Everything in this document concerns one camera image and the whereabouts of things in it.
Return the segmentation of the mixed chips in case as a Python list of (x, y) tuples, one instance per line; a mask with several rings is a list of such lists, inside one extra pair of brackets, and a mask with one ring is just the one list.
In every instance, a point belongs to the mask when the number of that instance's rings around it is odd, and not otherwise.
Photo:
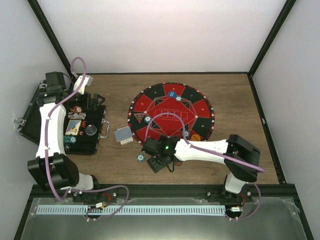
[(70, 108), (67, 116), (70, 120), (85, 120), (87, 114), (84, 112), (82, 107), (76, 105)]

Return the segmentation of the blue small blind button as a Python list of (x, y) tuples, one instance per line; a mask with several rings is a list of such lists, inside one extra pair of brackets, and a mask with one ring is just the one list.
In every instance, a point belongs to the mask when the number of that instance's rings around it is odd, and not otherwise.
[(169, 91), (167, 95), (168, 95), (168, 97), (170, 97), (170, 98), (175, 98), (177, 94), (176, 94), (175, 91)]

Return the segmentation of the blue green poker chip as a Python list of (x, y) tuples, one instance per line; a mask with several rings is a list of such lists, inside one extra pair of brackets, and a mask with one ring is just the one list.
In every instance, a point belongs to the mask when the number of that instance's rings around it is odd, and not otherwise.
[(151, 117), (150, 116), (145, 116), (144, 117), (144, 121), (146, 122), (146, 123), (149, 123), (150, 121), (151, 121)]
[(190, 137), (190, 133), (186, 130), (185, 132), (182, 133), (182, 136), (188, 139)]
[(180, 101), (182, 100), (182, 97), (181, 97), (180, 95), (177, 95), (177, 96), (175, 97), (175, 100), (176, 100), (177, 102), (180, 102)]

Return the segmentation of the orange big blind button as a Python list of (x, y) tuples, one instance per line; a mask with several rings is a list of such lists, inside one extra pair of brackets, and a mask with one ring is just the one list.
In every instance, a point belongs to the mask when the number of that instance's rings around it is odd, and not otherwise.
[(192, 141), (200, 141), (201, 140), (201, 136), (198, 134), (193, 134), (190, 138)]

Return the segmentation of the round red black poker mat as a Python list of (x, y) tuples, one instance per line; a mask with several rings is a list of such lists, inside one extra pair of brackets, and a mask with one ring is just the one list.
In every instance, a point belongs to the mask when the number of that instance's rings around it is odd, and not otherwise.
[[(168, 97), (170, 91), (175, 91), (182, 100)], [(151, 117), (149, 123), (144, 121), (145, 116)], [(194, 134), (200, 135), (200, 141), (207, 141), (214, 130), (215, 113), (199, 90), (183, 83), (164, 82), (147, 87), (132, 100), (127, 122), (140, 145), (145, 138), (183, 138), (185, 131), (190, 133), (187, 138), (190, 141)]]

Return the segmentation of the black poker set case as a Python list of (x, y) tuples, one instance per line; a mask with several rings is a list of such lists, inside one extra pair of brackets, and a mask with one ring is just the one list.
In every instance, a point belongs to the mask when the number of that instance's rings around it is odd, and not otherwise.
[[(45, 81), (39, 84), (23, 118), (17, 119), (17, 132), (35, 144), (40, 142), (41, 113), (37, 97), (45, 91)], [(66, 116), (63, 122), (63, 145), (66, 154), (95, 155), (103, 123), (106, 122), (105, 98), (97, 93), (77, 93), (63, 104)]]

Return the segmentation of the black dealer button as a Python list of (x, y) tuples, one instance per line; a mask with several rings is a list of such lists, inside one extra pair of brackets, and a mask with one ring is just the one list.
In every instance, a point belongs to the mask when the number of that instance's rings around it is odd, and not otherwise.
[(85, 128), (85, 133), (88, 136), (94, 136), (97, 133), (98, 129), (95, 125), (93, 124), (89, 124), (86, 128)]

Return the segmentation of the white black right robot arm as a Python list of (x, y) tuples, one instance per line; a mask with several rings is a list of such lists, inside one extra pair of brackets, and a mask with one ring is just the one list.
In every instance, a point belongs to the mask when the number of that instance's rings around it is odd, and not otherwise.
[(178, 165), (187, 161), (204, 161), (225, 165), (230, 173), (222, 188), (223, 198), (229, 202), (236, 200), (244, 185), (255, 183), (259, 167), (260, 150), (236, 134), (218, 141), (185, 141), (183, 138), (148, 137), (141, 151), (150, 155), (147, 160), (154, 173), (170, 164)]

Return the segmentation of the card deck in case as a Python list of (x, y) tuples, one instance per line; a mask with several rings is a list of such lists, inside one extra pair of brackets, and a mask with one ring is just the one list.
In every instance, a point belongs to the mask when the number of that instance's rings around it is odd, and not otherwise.
[(82, 125), (82, 120), (71, 119), (68, 122), (68, 125), (65, 130), (66, 136), (77, 136)]

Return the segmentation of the light blue slotted rail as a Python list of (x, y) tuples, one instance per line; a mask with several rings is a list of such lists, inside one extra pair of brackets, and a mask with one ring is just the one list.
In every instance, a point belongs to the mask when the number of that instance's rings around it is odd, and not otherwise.
[(118, 215), (129, 216), (224, 216), (226, 208), (219, 205), (110, 205), (104, 209), (90, 210), (87, 205), (39, 205), (37, 215)]

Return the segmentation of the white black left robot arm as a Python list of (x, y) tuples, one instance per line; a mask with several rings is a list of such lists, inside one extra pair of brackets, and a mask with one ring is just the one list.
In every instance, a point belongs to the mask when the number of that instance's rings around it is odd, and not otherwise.
[(38, 96), (41, 116), (39, 147), (34, 160), (27, 163), (27, 169), (43, 191), (57, 190), (84, 192), (89, 201), (97, 202), (102, 189), (94, 184), (94, 177), (79, 172), (77, 165), (65, 153), (64, 137), (76, 138), (80, 132), (89, 137), (98, 134), (98, 128), (89, 124), (82, 127), (83, 120), (71, 119), (64, 129), (66, 108), (63, 103), (69, 97), (63, 97), (66, 88), (61, 72), (46, 73), (46, 91)]

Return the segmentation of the teal chip in case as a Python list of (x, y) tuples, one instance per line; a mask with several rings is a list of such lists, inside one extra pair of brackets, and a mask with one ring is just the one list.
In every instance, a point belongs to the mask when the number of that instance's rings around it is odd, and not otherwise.
[(65, 135), (63, 140), (67, 144), (74, 144), (77, 142), (77, 138), (72, 135)]

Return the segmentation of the playing card deck box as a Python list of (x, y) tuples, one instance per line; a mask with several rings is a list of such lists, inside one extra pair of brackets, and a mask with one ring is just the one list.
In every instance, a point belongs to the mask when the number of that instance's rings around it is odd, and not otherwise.
[(129, 126), (114, 131), (115, 141), (121, 145), (133, 142), (133, 135)]

